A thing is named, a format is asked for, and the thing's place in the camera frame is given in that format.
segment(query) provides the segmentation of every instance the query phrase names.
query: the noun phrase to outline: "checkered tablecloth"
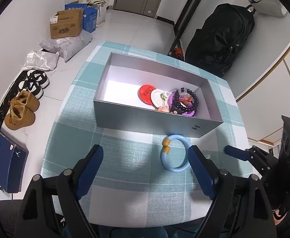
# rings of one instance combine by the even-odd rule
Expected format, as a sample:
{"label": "checkered tablecloth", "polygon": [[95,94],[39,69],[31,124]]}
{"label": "checkered tablecloth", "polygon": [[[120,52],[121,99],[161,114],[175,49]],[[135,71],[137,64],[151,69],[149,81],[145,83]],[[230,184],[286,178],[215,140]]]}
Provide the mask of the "checkered tablecloth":
{"label": "checkered tablecloth", "polygon": [[[164,169],[159,155],[162,135],[104,129],[96,126],[93,98],[111,52],[148,58],[208,79],[224,123],[201,138],[188,138],[218,168],[248,176],[252,166],[223,152],[226,145],[249,148],[241,115],[228,83],[213,74],[172,57],[112,42],[101,42],[75,77],[52,126],[42,166],[44,178],[72,168],[94,144],[104,150],[104,160],[80,204],[91,223],[148,227],[182,223],[206,215],[211,204],[191,168],[182,173]],[[180,141],[171,143],[170,164],[184,160]],[[56,211],[61,213],[57,197]]]}

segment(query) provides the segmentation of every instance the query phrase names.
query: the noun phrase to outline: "gray box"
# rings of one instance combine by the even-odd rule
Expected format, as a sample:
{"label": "gray box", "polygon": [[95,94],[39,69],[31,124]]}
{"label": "gray box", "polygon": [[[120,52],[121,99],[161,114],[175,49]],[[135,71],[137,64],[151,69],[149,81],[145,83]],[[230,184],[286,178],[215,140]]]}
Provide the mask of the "gray box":
{"label": "gray box", "polygon": [[[191,89],[199,104],[194,117],[155,111],[138,97],[140,86],[164,91]],[[94,97],[98,127],[199,138],[222,121],[207,79],[146,58],[111,53]]]}

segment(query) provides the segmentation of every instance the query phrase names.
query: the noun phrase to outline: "black bead bracelet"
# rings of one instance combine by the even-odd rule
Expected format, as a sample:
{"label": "black bead bracelet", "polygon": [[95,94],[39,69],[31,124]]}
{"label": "black bead bracelet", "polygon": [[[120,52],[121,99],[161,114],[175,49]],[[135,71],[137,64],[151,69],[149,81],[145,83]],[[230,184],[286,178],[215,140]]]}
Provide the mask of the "black bead bracelet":
{"label": "black bead bracelet", "polygon": [[178,90],[176,90],[175,95],[173,97],[173,106],[175,108],[177,108],[179,111],[181,111],[182,113],[190,113],[190,112],[196,110],[198,103],[199,103],[196,94],[194,92],[192,92],[189,88],[187,89],[187,93],[194,100],[194,103],[192,104],[191,107],[185,107],[185,106],[181,105],[181,103],[179,101],[179,91]]}

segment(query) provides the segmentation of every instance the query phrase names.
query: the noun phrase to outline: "light blue bangle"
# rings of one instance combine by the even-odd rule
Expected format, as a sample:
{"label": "light blue bangle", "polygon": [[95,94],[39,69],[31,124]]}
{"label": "light blue bangle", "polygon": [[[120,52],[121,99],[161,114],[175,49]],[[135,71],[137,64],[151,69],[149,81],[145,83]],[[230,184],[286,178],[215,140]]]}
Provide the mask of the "light blue bangle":
{"label": "light blue bangle", "polygon": [[[167,158],[167,154],[170,150],[170,148],[168,147],[169,143],[172,141],[172,140],[180,140],[184,146],[185,146],[185,150],[186,150],[186,155],[185,155],[185,158],[187,159],[187,162],[182,166],[182,167],[179,167],[179,168],[174,168],[174,167],[171,167],[170,165],[168,165],[167,161],[166,161],[166,158]],[[178,135],[178,134],[174,134],[174,135],[170,135],[168,136],[167,138],[165,138],[162,142],[164,148],[160,154],[160,159],[161,159],[161,162],[163,163],[163,166],[170,172],[173,172],[173,173],[180,173],[184,170],[186,170],[188,167],[189,167],[189,161],[188,161],[188,149],[189,147],[191,146],[189,140],[187,140],[184,136],[181,136],[181,135]]]}

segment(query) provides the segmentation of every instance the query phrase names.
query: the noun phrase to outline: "blue gripper pad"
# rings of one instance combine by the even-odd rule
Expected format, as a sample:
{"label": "blue gripper pad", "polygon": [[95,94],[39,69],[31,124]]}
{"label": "blue gripper pad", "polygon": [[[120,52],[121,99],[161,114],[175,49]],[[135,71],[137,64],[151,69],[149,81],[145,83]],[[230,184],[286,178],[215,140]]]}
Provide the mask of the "blue gripper pad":
{"label": "blue gripper pad", "polygon": [[83,160],[88,160],[88,163],[86,164],[81,175],[78,177],[77,191],[75,193],[75,197],[77,200],[80,200],[82,196],[88,193],[95,178],[95,175],[98,172],[98,169],[103,161],[103,148],[99,145],[95,145],[91,149],[90,153]]}
{"label": "blue gripper pad", "polygon": [[229,145],[224,147],[224,153],[243,161],[248,161],[251,159],[251,156],[247,151],[237,149]]}
{"label": "blue gripper pad", "polygon": [[203,194],[213,200],[216,197],[215,179],[218,177],[216,173],[211,173],[207,159],[197,146],[191,146],[188,149],[188,161],[199,182]]}

